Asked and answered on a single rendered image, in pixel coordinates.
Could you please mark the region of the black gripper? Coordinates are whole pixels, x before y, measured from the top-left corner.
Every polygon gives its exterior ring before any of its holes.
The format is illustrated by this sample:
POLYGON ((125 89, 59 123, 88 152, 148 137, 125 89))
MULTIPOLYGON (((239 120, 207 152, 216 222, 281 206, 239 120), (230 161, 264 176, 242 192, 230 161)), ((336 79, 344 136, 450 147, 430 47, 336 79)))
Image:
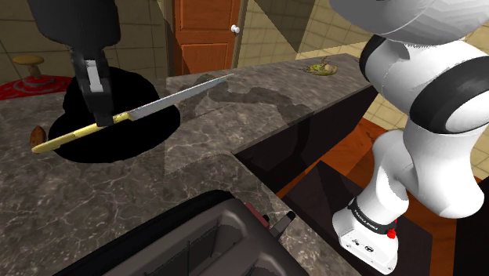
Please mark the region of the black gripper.
POLYGON ((27 0, 37 28, 72 48, 74 72, 87 108, 99 127, 114 124, 110 67, 102 50, 121 39, 114 0, 27 0), (78 51, 100 51, 85 58, 78 51))

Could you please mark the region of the yellow handled kitchen knife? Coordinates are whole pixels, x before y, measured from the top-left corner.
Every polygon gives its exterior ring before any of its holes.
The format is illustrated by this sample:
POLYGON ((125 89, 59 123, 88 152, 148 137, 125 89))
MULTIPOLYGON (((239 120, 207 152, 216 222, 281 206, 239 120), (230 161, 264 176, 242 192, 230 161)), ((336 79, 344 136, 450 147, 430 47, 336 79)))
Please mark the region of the yellow handled kitchen knife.
MULTIPOLYGON (((229 78, 230 76, 231 76, 231 74, 227 74, 227 75, 220 76, 219 78, 213 78, 207 82, 201 83, 199 85, 195 85, 195 86, 190 87, 188 89, 184 89, 183 91, 179 91, 177 93, 166 96, 166 97, 161 98, 159 100, 155 100, 154 102, 147 103, 141 107, 132 109, 130 111, 122 112, 120 114, 116 114, 112 118, 113 122, 114 122, 114 124, 117 124, 119 122, 123 122, 125 120, 130 120, 130 121, 134 122, 134 121, 139 120, 141 118, 144 118, 148 115, 151 115, 151 114, 154 114, 158 111, 161 111, 161 110, 165 109, 166 107, 177 104, 178 102, 180 102, 182 100, 186 100, 192 96, 195 96, 199 93, 202 93, 207 89, 215 87, 219 83, 226 81, 226 79, 229 78)), ((66 143, 70 143, 73 140, 82 138, 84 136, 88 136, 92 133, 100 131, 101 129, 105 129, 105 126, 98 126, 96 123, 93 123, 91 125, 87 125, 81 129, 77 129, 77 130, 70 132, 68 134, 64 134, 62 136, 59 136, 55 139, 47 140, 44 143, 40 143, 39 145, 32 147, 31 151, 35 154, 41 154, 41 153, 53 151, 55 149, 58 149, 59 147, 61 147, 62 145, 66 144, 66 143)))

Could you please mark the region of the red lid with wooden knob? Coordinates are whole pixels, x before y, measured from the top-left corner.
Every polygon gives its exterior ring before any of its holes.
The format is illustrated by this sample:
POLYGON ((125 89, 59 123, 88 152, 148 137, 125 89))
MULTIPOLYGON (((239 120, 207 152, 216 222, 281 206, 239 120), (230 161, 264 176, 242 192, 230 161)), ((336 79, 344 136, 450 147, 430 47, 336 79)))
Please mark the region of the red lid with wooden knob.
POLYGON ((30 75, 0 86, 0 100, 65 92, 72 78, 44 75, 38 68, 44 62, 41 56, 22 55, 13 58, 15 64, 26 66, 30 75))

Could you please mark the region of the small brown oval thing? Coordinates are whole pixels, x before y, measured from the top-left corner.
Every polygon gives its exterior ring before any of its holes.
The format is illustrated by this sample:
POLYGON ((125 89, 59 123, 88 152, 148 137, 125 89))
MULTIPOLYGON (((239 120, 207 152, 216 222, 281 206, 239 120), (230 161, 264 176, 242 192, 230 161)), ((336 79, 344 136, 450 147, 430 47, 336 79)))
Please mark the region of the small brown oval thing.
POLYGON ((45 130, 41 126, 36 125, 30 134, 30 148, 36 147, 47 140, 48 138, 45 130))

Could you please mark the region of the orange wooden door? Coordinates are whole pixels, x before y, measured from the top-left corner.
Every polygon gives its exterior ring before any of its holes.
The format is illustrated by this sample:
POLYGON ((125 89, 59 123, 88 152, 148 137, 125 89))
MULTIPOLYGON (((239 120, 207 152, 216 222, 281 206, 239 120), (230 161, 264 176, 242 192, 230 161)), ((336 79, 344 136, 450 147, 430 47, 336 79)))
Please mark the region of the orange wooden door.
POLYGON ((247 0, 172 0, 176 75, 230 69, 247 0))

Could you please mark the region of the black toaster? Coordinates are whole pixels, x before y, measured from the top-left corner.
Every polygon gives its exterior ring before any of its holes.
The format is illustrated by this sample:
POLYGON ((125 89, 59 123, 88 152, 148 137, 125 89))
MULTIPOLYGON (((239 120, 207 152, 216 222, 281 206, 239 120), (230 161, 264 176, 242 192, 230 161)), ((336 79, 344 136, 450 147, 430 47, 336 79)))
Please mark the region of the black toaster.
POLYGON ((309 276, 270 225, 229 191, 198 195, 142 223, 53 276, 309 276))

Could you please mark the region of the dark robot stand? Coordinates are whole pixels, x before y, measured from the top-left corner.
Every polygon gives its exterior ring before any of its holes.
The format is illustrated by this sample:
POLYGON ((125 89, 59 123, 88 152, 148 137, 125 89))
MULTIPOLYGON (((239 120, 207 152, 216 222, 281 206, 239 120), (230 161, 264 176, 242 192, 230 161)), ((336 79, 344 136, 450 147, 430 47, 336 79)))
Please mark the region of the dark robot stand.
MULTIPOLYGON (((456 221, 453 271, 433 276, 489 276, 489 177, 480 181, 485 199, 474 215, 456 221)), ((434 266, 432 253, 435 234, 430 234, 414 215, 429 215, 433 222, 443 219, 410 197, 408 212, 397 221, 399 255, 396 268, 384 275, 356 258, 339 244, 332 226, 332 215, 344 208, 362 188, 319 162, 284 197, 291 207, 360 276, 429 276, 434 266)))

